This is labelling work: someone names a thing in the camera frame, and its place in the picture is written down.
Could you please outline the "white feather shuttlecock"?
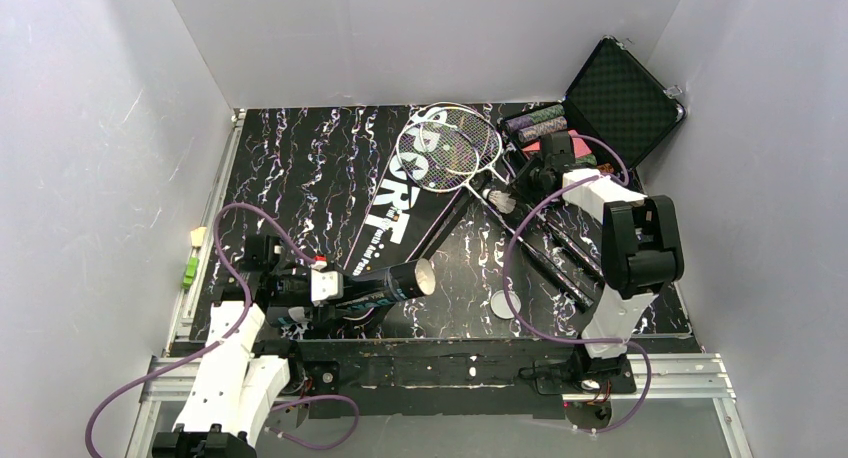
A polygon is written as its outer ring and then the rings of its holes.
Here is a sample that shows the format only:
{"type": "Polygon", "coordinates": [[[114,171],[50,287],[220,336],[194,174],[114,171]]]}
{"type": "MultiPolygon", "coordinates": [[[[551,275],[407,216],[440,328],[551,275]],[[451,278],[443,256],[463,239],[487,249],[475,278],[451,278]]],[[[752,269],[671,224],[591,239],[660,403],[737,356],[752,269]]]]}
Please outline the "white feather shuttlecock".
{"type": "Polygon", "coordinates": [[[513,213],[517,206],[517,201],[510,193],[500,190],[486,189],[483,197],[502,214],[513,213]]]}

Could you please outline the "black shuttlecock tube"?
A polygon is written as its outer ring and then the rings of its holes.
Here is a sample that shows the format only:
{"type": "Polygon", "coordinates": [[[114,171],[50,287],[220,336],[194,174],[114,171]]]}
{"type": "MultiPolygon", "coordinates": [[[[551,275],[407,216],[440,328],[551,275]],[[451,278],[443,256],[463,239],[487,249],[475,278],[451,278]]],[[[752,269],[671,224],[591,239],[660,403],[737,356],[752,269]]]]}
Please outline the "black shuttlecock tube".
{"type": "Polygon", "coordinates": [[[351,276],[343,273],[344,293],[324,306],[312,304],[312,316],[266,316],[280,326],[357,321],[371,311],[433,294],[437,279],[431,263],[418,259],[351,276]]]}

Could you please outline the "clear tube lid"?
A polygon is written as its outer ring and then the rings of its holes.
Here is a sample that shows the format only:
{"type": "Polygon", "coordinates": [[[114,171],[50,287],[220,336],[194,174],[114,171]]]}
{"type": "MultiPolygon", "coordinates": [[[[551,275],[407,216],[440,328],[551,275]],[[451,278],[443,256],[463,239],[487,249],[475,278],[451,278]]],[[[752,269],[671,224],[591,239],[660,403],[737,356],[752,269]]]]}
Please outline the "clear tube lid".
{"type": "Polygon", "coordinates": [[[521,311],[521,300],[513,291],[498,290],[490,298],[490,308],[497,318],[512,320],[521,311]]]}

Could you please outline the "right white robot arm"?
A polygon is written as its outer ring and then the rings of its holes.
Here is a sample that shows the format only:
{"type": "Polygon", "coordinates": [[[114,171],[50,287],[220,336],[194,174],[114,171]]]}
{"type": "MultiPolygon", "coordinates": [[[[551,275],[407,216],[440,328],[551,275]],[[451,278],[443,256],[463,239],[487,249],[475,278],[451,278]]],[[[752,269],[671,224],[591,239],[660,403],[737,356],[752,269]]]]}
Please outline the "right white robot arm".
{"type": "Polygon", "coordinates": [[[673,201],[632,191],[577,163],[574,140],[567,131],[540,137],[517,183],[522,191],[547,193],[539,209],[561,198],[601,225],[602,294],[562,366],[564,378],[576,384],[601,384],[623,374],[637,322],[662,289],[681,278],[684,258],[673,201]]]}

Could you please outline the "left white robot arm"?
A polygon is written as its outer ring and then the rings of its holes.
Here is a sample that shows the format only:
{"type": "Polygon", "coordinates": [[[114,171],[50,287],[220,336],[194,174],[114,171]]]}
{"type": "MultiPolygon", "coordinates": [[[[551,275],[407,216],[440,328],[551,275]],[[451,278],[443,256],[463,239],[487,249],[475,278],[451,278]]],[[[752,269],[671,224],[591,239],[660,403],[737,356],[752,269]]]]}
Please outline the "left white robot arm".
{"type": "Polygon", "coordinates": [[[258,342],[268,315],[282,308],[261,285],[250,306],[224,291],[210,309],[206,344],[194,381],[170,431],[152,440],[153,457],[255,457],[277,397],[303,375],[289,341],[258,342]]]}

